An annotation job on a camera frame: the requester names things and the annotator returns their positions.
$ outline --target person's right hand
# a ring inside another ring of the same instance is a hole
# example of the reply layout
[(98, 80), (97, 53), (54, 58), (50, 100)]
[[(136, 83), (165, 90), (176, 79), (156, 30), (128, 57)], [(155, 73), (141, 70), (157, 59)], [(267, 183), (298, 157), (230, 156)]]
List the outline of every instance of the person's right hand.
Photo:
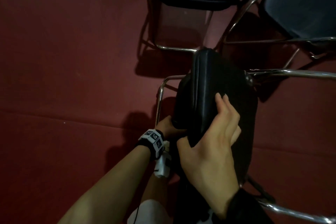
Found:
[(229, 203), (239, 190), (233, 166), (231, 145), (241, 129), (240, 116), (227, 95), (215, 96), (218, 114), (209, 129), (191, 148), (187, 137), (177, 141), (181, 166), (189, 182), (208, 202), (215, 214), (224, 219)]

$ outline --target floor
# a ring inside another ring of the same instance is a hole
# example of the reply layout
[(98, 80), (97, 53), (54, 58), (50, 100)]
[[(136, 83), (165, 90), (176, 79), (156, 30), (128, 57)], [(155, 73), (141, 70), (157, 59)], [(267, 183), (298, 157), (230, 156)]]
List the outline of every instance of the floor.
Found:
[[(207, 46), (234, 11), (214, 14)], [(187, 73), (190, 56), (140, 52), (146, 14), (146, 0), (0, 0), (3, 223), (56, 223), (153, 127), (158, 87), (168, 75)], [(232, 60), (243, 51), (231, 52)], [(255, 68), (259, 51), (249, 53), (251, 62), (242, 66)], [(308, 61), (300, 53), (292, 66)], [(336, 72), (336, 62), (313, 69)], [(163, 115), (171, 113), (174, 96), (166, 89)], [(249, 173), (280, 205), (336, 212), (335, 99), (333, 82), (291, 78), (259, 103)]]

